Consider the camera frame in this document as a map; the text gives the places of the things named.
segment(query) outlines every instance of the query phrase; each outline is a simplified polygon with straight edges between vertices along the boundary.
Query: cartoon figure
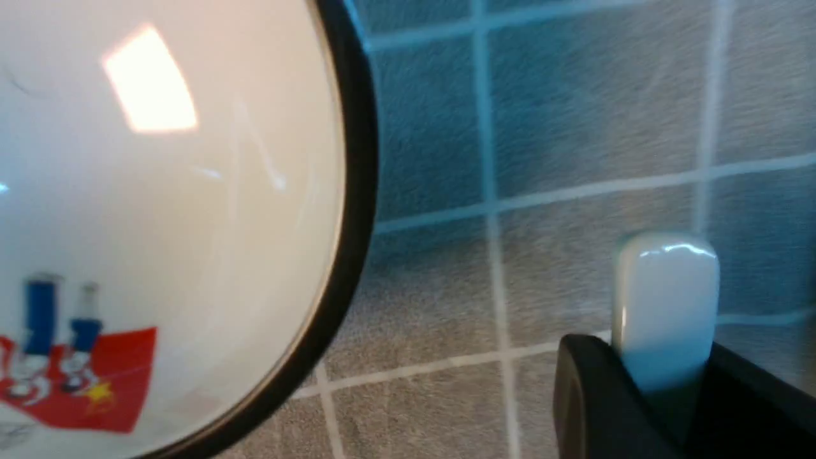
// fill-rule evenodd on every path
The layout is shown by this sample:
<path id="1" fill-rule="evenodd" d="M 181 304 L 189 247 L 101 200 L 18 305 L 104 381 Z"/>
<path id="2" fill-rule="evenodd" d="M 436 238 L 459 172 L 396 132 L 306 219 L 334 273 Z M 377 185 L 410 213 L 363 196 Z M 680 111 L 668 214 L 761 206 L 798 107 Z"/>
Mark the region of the cartoon figure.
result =
<path id="1" fill-rule="evenodd" d="M 88 283 L 82 288 L 74 319 L 71 319 L 73 340 L 60 361 L 60 370 L 65 375 L 62 390 L 74 395 L 83 395 L 99 383 L 99 378 L 91 368 L 91 352 L 102 333 L 102 321 L 96 305 L 99 286 Z"/>
<path id="2" fill-rule="evenodd" d="M 129 434 L 147 398 L 157 328 L 108 330 L 96 283 L 83 285 L 75 311 L 65 314 L 63 286 L 53 274 L 25 280 L 23 333 L 0 336 L 0 408 L 52 429 Z"/>
<path id="3" fill-rule="evenodd" d="M 8 395 L 25 399 L 27 406 L 40 403 L 51 393 L 46 373 L 56 338 L 60 282 L 58 276 L 51 274 L 38 274 L 26 282 L 26 338 L 20 341 L 24 346 L 11 359 L 9 376 L 14 384 Z M 91 369 L 91 352 L 102 332 L 96 305 L 98 291 L 94 283 L 82 288 L 76 315 L 70 321 L 73 340 L 60 360 L 60 371 L 65 376 L 62 390 L 75 395 L 85 394 L 99 382 Z"/>
<path id="4" fill-rule="evenodd" d="M 24 405 L 39 403 L 51 393 L 46 371 L 56 335 L 61 280 L 53 274 L 36 274 L 25 284 L 25 338 L 11 356 L 9 373 L 14 384 L 8 389 L 9 397 L 27 399 Z"/>

